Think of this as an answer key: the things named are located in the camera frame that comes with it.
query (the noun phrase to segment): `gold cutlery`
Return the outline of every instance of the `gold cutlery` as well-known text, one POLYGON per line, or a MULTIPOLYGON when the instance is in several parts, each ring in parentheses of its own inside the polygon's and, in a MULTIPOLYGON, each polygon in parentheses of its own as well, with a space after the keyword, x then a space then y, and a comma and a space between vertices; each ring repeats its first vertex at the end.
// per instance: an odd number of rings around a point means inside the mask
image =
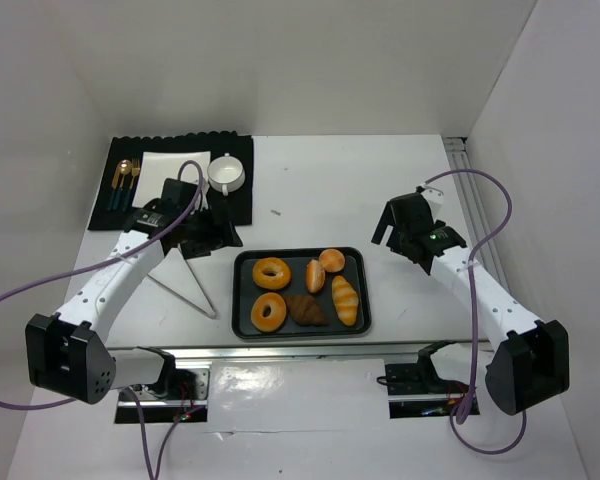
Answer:
POLYGON ((118 182, 120 181, 120 168, 122 166, 122 162, 125 162, 126 160, 121 160, 120 162, 118 162, 118 165, 116 165, 116 170, 113 173, 113 180, 111 181, 111 195, 109 196, 109 203, 107 204, 107 211, 111 210, 113 208, 113 200, 116 197, 116 189, 118 188, 118 182))
POLYGON ((127 190, 127 195, 124 199, 124 207, 122 209, 123 212, 126 212, 129 209, 129 201, 131 200, 131 193, 133 191, 133 184, 136 180, 136 177, 140 175, 140 159, 133 158, 131 159, 131 185, 129 186, 129 190, 127 190))
POLYGON ((112 185, 116 185, 114 187, 114 191, 115 191, 115 198, 113 200, 113 210, 117 210, 118 209, 118 204, 120 203, 120 195, 122 192, 122 189, 124 188, 124 178, 131 172, 131 162, 129 160, 122 160, 119 164, 118 167, 116 168, 116 174, 114 175, 114 177, 118 176, 120 179, 120 183, 118 185, 118 179, 114 178, 114 182, 112 183, 112 185))

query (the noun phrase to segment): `white wall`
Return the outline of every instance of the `white wall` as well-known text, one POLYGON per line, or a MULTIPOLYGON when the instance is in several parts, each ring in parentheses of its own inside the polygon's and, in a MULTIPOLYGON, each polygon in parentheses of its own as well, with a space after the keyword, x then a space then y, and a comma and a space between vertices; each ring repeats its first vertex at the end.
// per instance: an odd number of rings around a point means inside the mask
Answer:
MULTIPOLYGON (((31 0, 0 0, 0 293, 73 266, 106 153, 95 108, 49 32, 31 0)), ((24 326, 53 312, 66 287, 0 306, 1 400, 29 402, 24 326)), ((0 409, 0 479, 23 421, 0 409)))
MULTIPOLYGON (((538 1, 469 147, 513 195, 498 240, 509 285, 569 330, 563 402, 600 480, 600 0, 538 1)), ((495 225, 503 204, 484 195, 495 225)))
POLYGON ((467 135, 535 3, 38 1, 129 135, 467 135))

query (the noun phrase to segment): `white paper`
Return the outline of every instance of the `white paper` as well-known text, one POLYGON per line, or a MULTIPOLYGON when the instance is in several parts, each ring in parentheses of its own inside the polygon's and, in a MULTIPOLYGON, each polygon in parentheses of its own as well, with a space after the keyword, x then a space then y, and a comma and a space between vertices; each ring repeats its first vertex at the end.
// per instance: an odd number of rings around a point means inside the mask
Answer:
MULTIPOLYGON (((202 168, 204 178, 207 178, 207 167, 211 161, 210 152, 195 153, 155 153, 144 152, 142 170, 138 177, 138 188, 133 197, 133 207, 143 207, 162 194, 165 178, 178 178, 178 170, 187 160, 195 160, 202 168)), ((184 169, 182 180, 198 183, 198 170, 194 166, 184 169)))
POLYGON ((380 359, 214 365, 207 421, 221 432, 377 427, 389 422, 384 374, 380 359))

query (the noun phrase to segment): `croissant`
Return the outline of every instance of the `croissant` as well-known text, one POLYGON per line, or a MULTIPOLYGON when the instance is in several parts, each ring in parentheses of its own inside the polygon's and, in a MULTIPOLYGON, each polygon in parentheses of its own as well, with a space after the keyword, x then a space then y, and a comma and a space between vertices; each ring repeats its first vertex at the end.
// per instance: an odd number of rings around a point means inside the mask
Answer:
POLYGON ((338 275, 331 284, 331 295, 338 318, 347 327, 352 327, 358 314, 358 294, 343 276, 338 275))
POLYGON ((283 295, 291 318, 302 326, 323 326, 329 323, 318 302, 311 295, 283 295))

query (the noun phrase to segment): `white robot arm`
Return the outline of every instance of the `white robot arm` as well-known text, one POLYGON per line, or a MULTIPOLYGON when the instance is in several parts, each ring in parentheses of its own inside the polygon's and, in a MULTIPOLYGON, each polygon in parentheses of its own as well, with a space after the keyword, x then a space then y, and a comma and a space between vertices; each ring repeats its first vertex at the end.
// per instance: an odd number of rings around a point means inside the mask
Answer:
MULTIPOLYGON (((393 227, 387 240, 391 251, 419 264, 470 311, 470 249, 453 228, 435 219, 444 195, 439 190, 433 190, 433 195, 430 192, 418 187, 415 193, 387 202, 371 241, 379 245, 387 227, 393 227)), ((492 357, 481 354, 479 362, 494 403, 503 412, 515 415, 567 390, 569 343, 564 327, 557 320, 545 323, 522 307, 479 262, 474 261, 471 267, 478 319, 495 352, 492 357)), ((428 347, 426 355, 440 377, 451 375, 468 383, 468 369, 462 369, 462 363, 468 365, 468 353, 464 362, 458 362, 463 352, 449 343, 428 347), (460 369, 454 371, 454 365, 460 365, 460 369)))
MULTIPOLYGON (((195 185, 165 181, 162 197, 136 211, 108 259, 146 243, 165 230, 187 207, 195 185)), ((156 348, 110 353, 104 346, 125 303, 171 248, 185 258, 208 255, 225 246, 242 246, 223 206, 189 216, 159 242, 98 270, 72 299, 51 316, 35 315, 25 337, 31 382, 48 390, 94 404, 111 389, 146 385, 158 397, 191 381, 175 358, 156 348)))

